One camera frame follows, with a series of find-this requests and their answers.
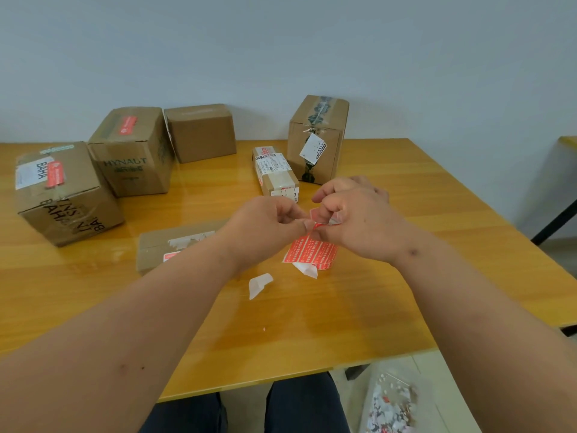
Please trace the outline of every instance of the plain cardboard box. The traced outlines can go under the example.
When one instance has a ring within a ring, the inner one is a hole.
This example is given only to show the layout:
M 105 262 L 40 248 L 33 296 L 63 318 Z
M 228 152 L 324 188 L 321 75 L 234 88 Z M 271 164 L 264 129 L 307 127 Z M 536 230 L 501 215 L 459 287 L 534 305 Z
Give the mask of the plain cardboard box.
M 165 109 L 164 115 L 181 163 L 237 152 L 233 115 L 224 104 Z
M 147 274 L 181 250 L 209 237 L 226 222 L 227 220 L 214 220 L 141 234 L 136 255 L 136 271 L 140 275 Z
M 88 147 L 118 197 L 169 190 L 174 158 L 161 108 L 113 109 Z
M 272 146 L 255 147 L 252 162 L 265 196 L 286 196 L 298 202 L 298 179 L 282 153 Z
M 20 216 L 56 246 L 124 222 L 86 143 L 47 148 L 18 158 L 16 207 Z
M 291 118 L 288 128 L 287 160 L 299 181 L 327 183 L 336 175 L 340 148 L 349 115 L 349 102 L 327 96 L 307 96 Z M 314 166 L 300 156 L 310 131 L 326 146 Z

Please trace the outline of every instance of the brown box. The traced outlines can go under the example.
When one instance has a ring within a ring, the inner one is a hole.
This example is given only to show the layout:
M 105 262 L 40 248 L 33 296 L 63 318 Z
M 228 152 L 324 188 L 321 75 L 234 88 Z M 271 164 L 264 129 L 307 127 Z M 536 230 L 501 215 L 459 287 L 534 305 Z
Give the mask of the brown box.
M 118 197 L 169 190 L 174 158 L 161 108 L 113 109 L 88 148 Z
M 348 115 L 346 100 L 307 96 L 301 103 L 290 121 L 287 150 L 299 181 L 322 185 L 335 177 Z
M 271 146 L 255 147 L 252 162 L 265 196 L 286 196 L 298 202 L 298 179 L 282 153 Z
M 225 105 L 165 109 L 164 114 L 181 163 L 237 152 L 233 116 Z
M 181 250 L 209 237 L 226 222 L 227 220 L 215 220 L 141 234 L 136 256 L 137 272 L 140 275 L 147 274 Z
M 52 147 L 18 158 L 16 208 L 56 246 L 91 237 L 124 222 L 86 143 Z

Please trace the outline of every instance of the wall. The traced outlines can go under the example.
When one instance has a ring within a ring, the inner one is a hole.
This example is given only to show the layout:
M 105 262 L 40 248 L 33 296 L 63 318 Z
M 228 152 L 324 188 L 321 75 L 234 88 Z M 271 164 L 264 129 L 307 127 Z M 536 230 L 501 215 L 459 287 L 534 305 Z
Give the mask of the wall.
M 577 152 L 555 145 L 577 134 L 577 0 L 1 6 L 1 141 L 85 140 L 113 107 L 218 102 L 239 139 L 284 138 L 305 94 L 330 94 L 351 103 L 348 138 L 412 138 L 526 234 L 577 196 Z

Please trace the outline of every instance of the person's right hand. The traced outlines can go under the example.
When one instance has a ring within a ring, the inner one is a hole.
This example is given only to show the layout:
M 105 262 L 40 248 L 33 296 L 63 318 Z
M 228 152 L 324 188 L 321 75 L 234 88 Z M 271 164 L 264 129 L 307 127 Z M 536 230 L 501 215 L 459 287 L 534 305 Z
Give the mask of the person's right hand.
M 315 240 L 346 247 L 365 258 L 394 263 L 402 252 L 410 252 L 408 223 L 388 203 L 386 191 L 374 187 L 364 176 L 336 178 L 313 196 L 321 203 L 316 220 L 328 223 L 339 212 L 340 225 L 320 226 L 311 232 Z

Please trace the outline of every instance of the forearm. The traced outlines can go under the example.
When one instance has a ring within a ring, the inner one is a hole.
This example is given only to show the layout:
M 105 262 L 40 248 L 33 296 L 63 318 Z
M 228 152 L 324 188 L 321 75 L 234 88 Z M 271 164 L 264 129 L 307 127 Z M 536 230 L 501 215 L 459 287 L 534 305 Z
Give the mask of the forearm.
M 416 227 L 395 266 L 481 429 L 577 429 L 577 348 Z
M 3 431 L 136 431 L 236 268 L 215 235 L 0 363 Z

